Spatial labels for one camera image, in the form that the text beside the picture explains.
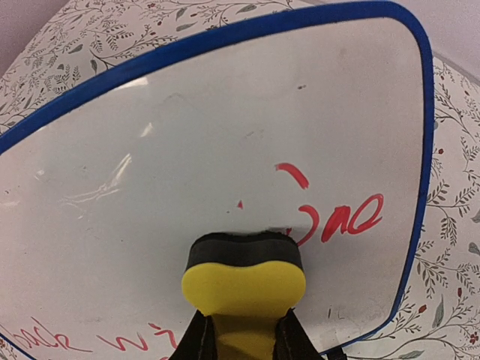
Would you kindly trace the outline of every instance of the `red marker stroke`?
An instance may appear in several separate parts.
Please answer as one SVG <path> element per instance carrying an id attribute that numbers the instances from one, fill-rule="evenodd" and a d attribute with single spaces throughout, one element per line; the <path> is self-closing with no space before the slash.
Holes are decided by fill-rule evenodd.
<path id="1" fill-rule="evenodd" d="M 298 210 L 300 212 L 306 212 L 312 218 L 312 227 L 310 228 L 310 231 L 307 232 L 307 235 L 305 235 L 299 242 L 297 242 L 298 246 L 302 246 L 305 242 L 310 240 L 314 233 L 317 231 L 320 224 L 320 215 L 318 211 L 311 205 L 302 205 L 298 208 Z"/>
<path id="2" fill-rule="evenodd" d="M 283 170 L 288 172 L 300 185 L 300 188 L 307 189 L 309 182 L 308 179 L 303 175 L 303 172 L 299 168 L 291 163 L 278 163 L 275 165 L 277 171 Z"/>

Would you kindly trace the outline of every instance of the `floral patterned fabric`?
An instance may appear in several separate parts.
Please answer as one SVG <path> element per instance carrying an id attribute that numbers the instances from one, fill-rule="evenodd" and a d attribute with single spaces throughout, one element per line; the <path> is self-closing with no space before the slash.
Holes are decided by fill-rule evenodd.
<path id="1" fill-rule="evenodd" d="M 0 135 L 139 54 L 304 6 L 299 0 L 70 0 L 0 78 Z M 394 320 L 346 348 L 349 359 L 480 360 L 480 88 L 442 61 L 434 64 L 431 184 L 412 274 Z M 23 358 L 0 340 L 0 359 Z"/>

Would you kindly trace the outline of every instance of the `blue whiteboard frame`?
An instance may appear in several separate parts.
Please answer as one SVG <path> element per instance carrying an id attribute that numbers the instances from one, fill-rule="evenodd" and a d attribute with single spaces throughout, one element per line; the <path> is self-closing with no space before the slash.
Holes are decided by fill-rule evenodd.
<path id="1" fill-rule="evenodd" d="M 66 113 L 82 106 L 109 90 L 124 85 L 153 71 L 160 70 L 177 62 L 208 53 L 212 50 L 228 47 L 234 44 L 261 38 L 268 35 L 288 32 L 309 26 L 339 23 L 350 20 L 372 18 L 392 18 L 405 25 L 418 44 L 421 56 L 424 97 L 424 134 L 423 154 L 421 159 L 421 177 L 418 190 L 418 202 L 415 210 L 415 221 L 412 229 L 409 250 L 403 268 L 400 285 L 388 319 L 378 328 L 364 334 L 342 347 L 360 341 L 378 332 L 390 323 L 400 306 L 405 286 L 412 268 L 415 252 L 419 243 L 422 222 L 427 203 L 428 184 L 430 181 L 432 149 L 434 141 L 434 72 L 430 42 L 420 22 L 404 7 L 390 1 L 360 1 L 342 4 L 328 4 L 316 7 L 275 13 L 249 19 L 223 28 L 196 34 L 175 43 L 147 52 L 117 67 L 107 70 L 77 87 L 66 91 L 61 96 L 42 106 L 37 111 L 14 125 L 0 136 L 0 155 L 33 134 L 45 125 L 55 121 Z M 35 360 L 26 351 L 10 342 L 3 334 L 0 338 L 6 340 L 22 354 Z"/>

